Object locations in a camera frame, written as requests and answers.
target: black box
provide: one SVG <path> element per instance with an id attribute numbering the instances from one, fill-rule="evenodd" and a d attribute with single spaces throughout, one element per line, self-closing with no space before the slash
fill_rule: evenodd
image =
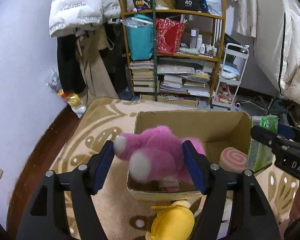
<path id="1" fill-rule="evenodd" d="M 198 11 L 199 0 L 176 0 L 176 9 Z"/>

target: bottle cap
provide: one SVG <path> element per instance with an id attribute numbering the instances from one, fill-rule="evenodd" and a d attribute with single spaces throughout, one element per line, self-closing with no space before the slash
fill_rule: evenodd
<path id="1" fill-rule="evenodd" d="M 194 30 L 194 29 L 191 29 L 190 36 L 191 37 L 196 37 L 197 36 L 197 31 Z"/>

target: red bag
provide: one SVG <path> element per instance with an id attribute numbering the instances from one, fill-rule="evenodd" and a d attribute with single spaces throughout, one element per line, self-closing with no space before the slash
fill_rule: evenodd
<path id="1" fill-rule="evenodd" d="M 155 25 L 157 28 L 157 52 L 175 54 L 179 49 L 186 24 L 157 18 Z"/>

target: white jacket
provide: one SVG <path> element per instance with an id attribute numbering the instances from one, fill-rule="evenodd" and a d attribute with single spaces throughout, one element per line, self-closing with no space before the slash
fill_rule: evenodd
<path id="1" fill-rule="evenodd" d="M 118 0 L 52 0 L 49 27 L 51 37 L 62 37 L 78 30 L 94 30 L 96 25 L 121 13 Z"/>

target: wall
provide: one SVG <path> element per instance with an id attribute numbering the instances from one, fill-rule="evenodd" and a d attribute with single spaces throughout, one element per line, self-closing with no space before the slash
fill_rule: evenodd
<path id="1" fill-rule="evenodd" d="M 16 180 L 65 103 L 44 84 L 57 67 L 51 0 L 0 0 L 0 223 Z"/>
<path id="2" fill-rule="evenodd" d="M 243 36 L 232 31 L 234 29 L 234 15 L 236 14 L 237 5 L 238 4 L 236 2 L 227 0 L 226 33 L 231 35 L 242 45 L 250 45 L 250 55 L 242 78 L 241 87 L 274 96 L 278 92 L 277 89 L 258 67 L 255 57 L 253 53 L 251 53 L 253 52 L 254 38 Z"/>

